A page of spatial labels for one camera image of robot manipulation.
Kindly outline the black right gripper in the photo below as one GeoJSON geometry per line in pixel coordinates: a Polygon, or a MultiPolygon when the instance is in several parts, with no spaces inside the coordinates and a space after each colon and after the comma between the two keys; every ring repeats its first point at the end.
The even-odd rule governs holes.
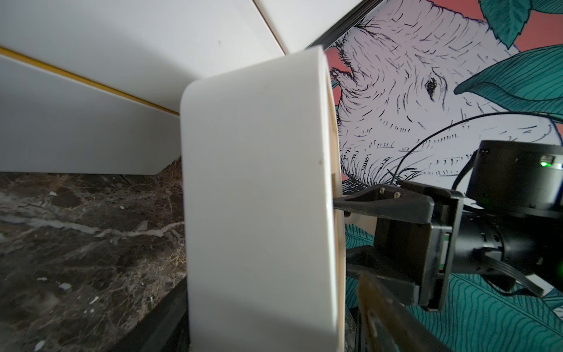
{"type": "Polygon", "coordinates": [[[372,274],[400,303],[444,308],[463,194],[421,183],[375,185],[334,199],[334,208],[374,217],[371,245],[347,250],[347,275],[372,274]]]}

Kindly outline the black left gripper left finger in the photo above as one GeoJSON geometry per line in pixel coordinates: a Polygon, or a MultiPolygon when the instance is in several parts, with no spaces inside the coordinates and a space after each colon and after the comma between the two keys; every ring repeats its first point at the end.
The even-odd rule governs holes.
{"type": "Polygon", "coordinates": [[[190,345],[188,284],[183,278],[112,351],[187,351],[190,345]]]}

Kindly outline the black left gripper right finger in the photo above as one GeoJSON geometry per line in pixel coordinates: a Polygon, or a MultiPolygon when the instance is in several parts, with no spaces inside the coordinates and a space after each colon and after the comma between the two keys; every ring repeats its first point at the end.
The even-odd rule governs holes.
{"type": "Polygon", "coordinates": [[[357,287],[359,351],[448,351],[372,274],[361,274],[357,287]]]}

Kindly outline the small white box bamboo lid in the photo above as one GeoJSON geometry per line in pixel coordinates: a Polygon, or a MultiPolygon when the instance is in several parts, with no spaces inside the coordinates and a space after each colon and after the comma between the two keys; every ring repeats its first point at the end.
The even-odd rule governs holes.
{"type": "Polygon", "coordinates": [[[192,348],[342,351],[342,178],[324,50],[191,83],[180,127],[192,348]]]}

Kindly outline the large white box bamboo lid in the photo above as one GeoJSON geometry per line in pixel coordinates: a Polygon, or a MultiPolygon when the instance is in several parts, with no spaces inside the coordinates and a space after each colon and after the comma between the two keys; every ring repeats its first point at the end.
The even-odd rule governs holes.
{"type": "Polygon", "coordinates": [[[282,55],[252,1],[3,1],[1,46],[173,111],[190,83],[282,55]]]}

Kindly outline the white box bamboo lid corner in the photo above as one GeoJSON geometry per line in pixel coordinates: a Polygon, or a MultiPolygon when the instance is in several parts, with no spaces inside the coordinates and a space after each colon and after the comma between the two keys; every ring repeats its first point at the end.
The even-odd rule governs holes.
{"type": "Polygon", "coordinates": [[[360,0],[255,1],[285,54],[304,50],[360,3],[360,0]]]}

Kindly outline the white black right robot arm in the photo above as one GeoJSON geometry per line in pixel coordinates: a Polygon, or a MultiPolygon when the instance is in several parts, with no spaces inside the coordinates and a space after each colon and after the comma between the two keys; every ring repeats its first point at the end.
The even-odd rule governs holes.
{"type": "Polygon", "coordinates": [[[466,192],[401,180],[335,199],[375,217],[371,245],[346,253],[349,277],[367,274],[407,306],[444,307],[452,274],[476,274],[508,295],[562,288],[562,148],[486,140],[461,171],[466,192]]]}

